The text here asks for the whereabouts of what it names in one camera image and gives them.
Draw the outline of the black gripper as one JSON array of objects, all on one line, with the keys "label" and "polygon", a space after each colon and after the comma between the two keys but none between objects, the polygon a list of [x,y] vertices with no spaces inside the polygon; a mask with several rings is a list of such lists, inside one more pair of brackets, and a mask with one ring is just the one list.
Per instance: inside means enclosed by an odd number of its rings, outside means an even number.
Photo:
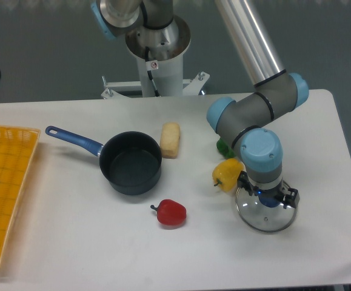
[{"label": "black gripper", "polygon": [[284,209],[288,207],[296,209],[300,201],[299,191],[290,188],[284,182],[282,173],[270,182],[258,182],[249,177],[245,171],[241,171],[237,178],[237,187],[236,197],[239,197],[243,190],[248,196],[278,201]]}]

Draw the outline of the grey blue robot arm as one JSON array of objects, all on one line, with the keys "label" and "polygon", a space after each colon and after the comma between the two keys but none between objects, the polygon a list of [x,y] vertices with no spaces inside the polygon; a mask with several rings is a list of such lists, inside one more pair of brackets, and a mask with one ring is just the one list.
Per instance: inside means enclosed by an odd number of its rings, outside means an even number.
[{"label": "grey blue robot arm", "polygon": [[[240,101],[218,99],[207,120],[246,167],[240,188],[268,207],[296,208],[299,193],[281,176],[280,141],[263,128],[306,102],[309,87],[299,74],[286,72],[251,1],[217,1],[216,6],[255,91]],[[125,37],[138,63],[143,96],[185,94],[182,57],[191,36],[172,1],[93,1],[91,8],[107,38]]]}]

